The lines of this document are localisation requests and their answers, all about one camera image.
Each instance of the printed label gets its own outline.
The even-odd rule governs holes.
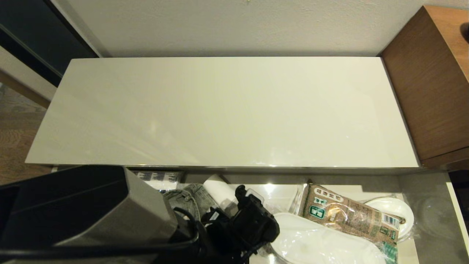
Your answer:
[[[325,197],[325,198],[329,198],[331,200],[334,200],[336,202],[343,202],[344,201],[344,198],[342,198],[340,195],[337,195],[337,194],[333,194],[329,191],[326,191],[326,190],[323,190],[321,188],[315,188],[314,189],[314,193],[315,194],[318,194],[322,197]]]
[[[381,222],[394,227],[399,230],[399,220],[395,219],[387,214],[381,214]]]
[[[323,219],[325,215],[325,211],[322,208],[319,208],[317,206],[311,205],[310,206],[310,215],[317,217],[319,219]]]
[[[313,201],[313,202],[322,204],[322,205],[324,205],[324,206],[327,205],[327,200],[321,199],[321,198],[317,198],[316,196],[314,197],[314,201]]]

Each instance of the white glossy shelf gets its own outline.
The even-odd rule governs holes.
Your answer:
[[[371,57],[75,59],[26,162],[418,167]]]

